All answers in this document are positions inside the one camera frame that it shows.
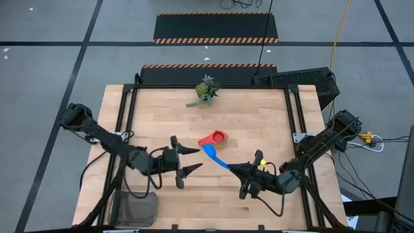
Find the yellow cable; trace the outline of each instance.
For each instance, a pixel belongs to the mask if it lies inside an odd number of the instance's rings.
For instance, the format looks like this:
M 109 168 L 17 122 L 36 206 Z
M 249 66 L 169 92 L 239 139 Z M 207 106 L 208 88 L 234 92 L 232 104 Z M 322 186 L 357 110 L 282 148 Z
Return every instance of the yellow cable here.
M 336 42 L 338 42 L 338 39 L 339 39 L 339 37 L 341 35 L 341 28 L 342 28 L 343 22 L 345 21 L 345 17 L 346 17 L 346 15 L 348 13 L 349 3 L 351 3 L 351 0 L 348 0 L 347 6 L 345 7 L 345 10 L 343 11 L 341 23 L 339 24 L 338 31 L 336 32 L 334 46 L 332 47 L 331 64 L 329 65 L 329 70 L 331 70 L 331 71 L 333 70 L 333 67 L 334 67 L 334 57 L 335 57 Z

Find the wooden tabletop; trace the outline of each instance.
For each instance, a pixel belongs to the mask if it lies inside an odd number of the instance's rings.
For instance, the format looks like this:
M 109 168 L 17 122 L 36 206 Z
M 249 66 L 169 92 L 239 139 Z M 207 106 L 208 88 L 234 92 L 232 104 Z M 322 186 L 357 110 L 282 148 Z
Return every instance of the wooden tabletop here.
M 226 163 L 252 161 L 256 150 L 263 152 L 267 162 L 276 166 L 294 158 L 287 107 L 283 90 L 278 89 L 222 89 L 213 105 L 186 107 L 197 99 L 193 89 L 139 89 L 132 130 L 135 136 L 130 144 L 147 146 L 148 150 L 167 146 L 169 138 L 176 135 L 187 147 L 199 148 L 197 141 L 213 130 L 229 135 L 225 147 L 217 156 Z M 114 131 L 122 95 L 122 85 L 108 85 L 102 101 L 98 123 Z M 300 86 L 300 98 L 306 127 L 309 133 L 324 129 L 318 97 L 314 86 Z M 297 131 L 299 120 L 291 95 Z M 125 113 L 122 129 L 125 129 Z M 102 152 L 100 145 L 92 146 L 89 161 Z M 257 229 L 305 230 L 306 223 L 298 188 L 285 197 L 285 211 L 276 217 L 263 203 L 239 199 L 240 181 L 230 171 L 213 162 L 204 152 L 180 157 L 183 166 L 202 162 L 203 165 L 184 180 L 185 189 L 175 186 L 175 172 L 162 175 L 161 190 L 151 191 L 159 197 L 157 221 L 151 228 L 170 229 Z M 79 223 L 92 210 L 102 195 L 109 156 L 100 159 L 86 172 L 73 223 Z M 332 213 L 347 224 L 334 165 L 328 156 L 314 163 L 321 198 Z M 126 179 L 134 191 L 145 191 L 146 177 L 127 168 Z M 281 196 L 272 192 L 259 194 L 276 211 L 280 211 Z M 309 196 L 313 225 L 317 225 L 314 202 Z

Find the green plant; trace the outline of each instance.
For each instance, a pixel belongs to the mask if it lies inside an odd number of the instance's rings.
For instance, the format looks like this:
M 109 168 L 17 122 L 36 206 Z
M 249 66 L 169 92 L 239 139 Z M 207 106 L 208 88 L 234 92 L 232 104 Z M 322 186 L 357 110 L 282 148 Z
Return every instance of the green plant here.
M 195 92 L 199 96 L 199 99 L 193 103 L 186 104 L 187 107 L 196 107 L 202 103 L 202 101 L 207 101 L 207 104 L 210 106 L 213 101 L 213 96 L 218 96 L 216 92 L 221 89 L 221 84 L 214 83 L 211 76 L 207 74 L 204 75 L 202 83 L 195 87 Z

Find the white cable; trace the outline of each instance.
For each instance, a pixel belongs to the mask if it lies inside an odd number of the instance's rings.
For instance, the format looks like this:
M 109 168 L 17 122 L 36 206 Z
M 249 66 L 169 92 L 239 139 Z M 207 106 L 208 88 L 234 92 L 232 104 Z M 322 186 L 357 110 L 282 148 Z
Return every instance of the white cable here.
M 370 151 L 373 151 L 373 152 L 381 152 L 381 151 L 383 151 L 383 150 L 384 150 L 384 143 L 382 142 L 382 139 L 381 139 L 381 137 L 380 137 L 380 136 L 378 136 L 378 135 L 372 135 L 372 136 L 371 136 L 371 138 L 372 138 L 372 139 L 374 139 L 375 137 L 376 137 L 376 138 L 378 138 L 378 139 L 380 139 L 379 141 L 381 142 L 381 149 L 379 149 L 379 150 L 374 150 L 373 148 L 369 148 L 369 147 L 367 147 L 367 146 L 364 146 L 364 145 L 358 144 L 358 143 L 356 143 L 356 142 L 348 142 L 348 144 L 352 144 L 352 145 L 355 145 L 355 146 L 360 146 L 360 147 L 362 147 L 362 148 L 365 148 L 365 149 L 370 150 Z

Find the gray floor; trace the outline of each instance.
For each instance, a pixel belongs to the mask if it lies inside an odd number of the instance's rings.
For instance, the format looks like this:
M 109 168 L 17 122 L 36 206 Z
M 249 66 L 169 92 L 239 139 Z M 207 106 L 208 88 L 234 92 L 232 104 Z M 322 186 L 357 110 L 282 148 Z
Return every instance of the gray floor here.
M 270 1 L 263 2 L 260 8 L 248 11 L 267 11 Z M 0 0 L 0 45 L 2 41 L 83 41 L 96 3 Z M 280 41 L 333 41 L 345 3 L 275 0 L 272 11 Z M 414 2 L 381 3 L 399 40 L 414 41 Z M 237 6 L 231 11 L 241 10 Z M 104 0 L 90 40 L 151 41 L 157 13 L 210 11 L 225 10 L 218 0 Z M 373 0 L 351 3 L 340 41 L 392 42 Z M 13 232 L 17 225 L 79 51 L 75 46 L 0 46 L 0 182 L 6 187 L 0 193 L 2 232 Z M 404 47 L 404 52 L 414 61 L 413 47 Z M 255 63 L 259 53 L 260 47 L 244 46 L 88 47 L 70 101 L 89 106 L 97 117 L 104 87 L 131 82 L 144 64 Z M 291 71 L 329 66 L 330 57 L 330 47 L 278 46 L 265 47 L 262 62 L 275 63 L 278 71 Z M 364 131 L 381 137 L 408 134 L 414 124 L 413 84 L 394 46 L 338 47 L 334 72 L 341 90 L 336 110 L 349 110 L 360 117 Z M 323 115 L 327 120 L 329 113 Z M 397 194 L 405 147 L 404 143 L 389 143 L 382 153 L 358 148 L 347 154 L 370 190 L 377 197 L 387 197 Z M 88 150 L 86 143 L 70 133 L 58 133 L 26 230 L 70 227 Z M 337 171 L 349 179 L 336 152 L 334 158 Z M 341 161 L 351 172 L 343 155 Z M 339 183 L 362 196 L 341 180 Z

